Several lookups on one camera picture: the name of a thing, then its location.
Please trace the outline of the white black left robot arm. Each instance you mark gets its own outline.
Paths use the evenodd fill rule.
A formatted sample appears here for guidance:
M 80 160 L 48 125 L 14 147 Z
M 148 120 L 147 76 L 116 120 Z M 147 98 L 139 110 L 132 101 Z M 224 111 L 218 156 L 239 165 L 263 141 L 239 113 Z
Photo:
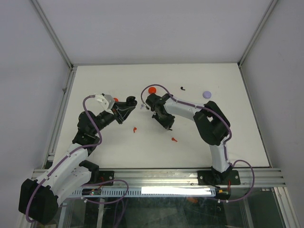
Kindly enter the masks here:
M 77 133 L 62 158 L 35 180 L 26 179 L 21 185 L 19 212 L 29 223 L 49 223 L 76 189 L 99 181 L 99 166 L 88 157 L 102 143 L 101 130 L 114 121 L 122 124 L 137 101 L 134 96 L 117 102 L 111 95 L 96 94 L 85 97 L 82 105 Z

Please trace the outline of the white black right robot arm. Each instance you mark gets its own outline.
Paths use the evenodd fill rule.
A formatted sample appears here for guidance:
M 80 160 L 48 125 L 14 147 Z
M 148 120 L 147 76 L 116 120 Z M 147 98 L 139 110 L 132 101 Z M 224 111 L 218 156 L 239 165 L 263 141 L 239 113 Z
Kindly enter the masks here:
M 226 143 L 231 139 L 232 133 L 230 122 L 215 102 L 191 104 L 170 94 L 150 94 L 145 103 L 154 112 L 152 118 L 166 130 L 171 129 L 177 115 L 192 120 L 202 140 L 210 147 L 213 180 L 223 184 L 229 179 L 232 165 L 228 161 Z

